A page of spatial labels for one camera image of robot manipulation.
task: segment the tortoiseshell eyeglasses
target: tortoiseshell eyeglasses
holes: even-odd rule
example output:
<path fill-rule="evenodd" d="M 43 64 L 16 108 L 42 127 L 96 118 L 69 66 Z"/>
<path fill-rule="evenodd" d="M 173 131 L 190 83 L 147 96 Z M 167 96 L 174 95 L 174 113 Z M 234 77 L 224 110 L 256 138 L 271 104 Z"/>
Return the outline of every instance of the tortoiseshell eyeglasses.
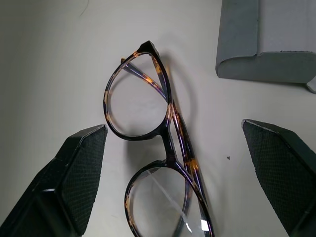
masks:
<path fill-rule="evenodd" d="M 126 188 L 125 214 L 133 234 L 214 237 L 188 132 L 166 69 L 150 41 L 122 59 L 106 86 L 103 108 L 109 128 L 118 137 L 144 141 L 159 135 L 165 147 L 166 158 L 140 169 Z M 183 162 L 176 155 L 172 121 Z"/>

